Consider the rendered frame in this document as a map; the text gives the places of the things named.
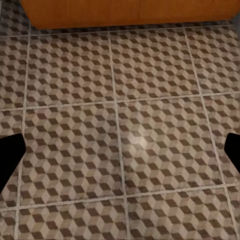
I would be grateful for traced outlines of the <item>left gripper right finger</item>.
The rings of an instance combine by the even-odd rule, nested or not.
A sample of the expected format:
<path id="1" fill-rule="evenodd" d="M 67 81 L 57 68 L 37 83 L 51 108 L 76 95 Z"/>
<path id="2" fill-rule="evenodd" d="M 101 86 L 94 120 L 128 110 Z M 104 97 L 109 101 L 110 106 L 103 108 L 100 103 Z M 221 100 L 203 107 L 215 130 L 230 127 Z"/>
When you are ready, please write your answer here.
<path id="1" fill-rule="evenodd" d="M 240 135 L 229 133 L 224 146 L 224 151 L 240 173 Z"/>

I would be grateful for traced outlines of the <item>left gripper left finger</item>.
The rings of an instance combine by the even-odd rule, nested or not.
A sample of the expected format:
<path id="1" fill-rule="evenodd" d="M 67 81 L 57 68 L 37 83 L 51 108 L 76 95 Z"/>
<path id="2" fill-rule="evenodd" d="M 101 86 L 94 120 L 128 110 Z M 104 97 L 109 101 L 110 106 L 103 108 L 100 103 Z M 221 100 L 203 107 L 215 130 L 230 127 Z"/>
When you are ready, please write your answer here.
<path id="1" fill-rule="evenodd" d="M 26 153 L 22 133 L 0 138 L 0 193 Z"/>

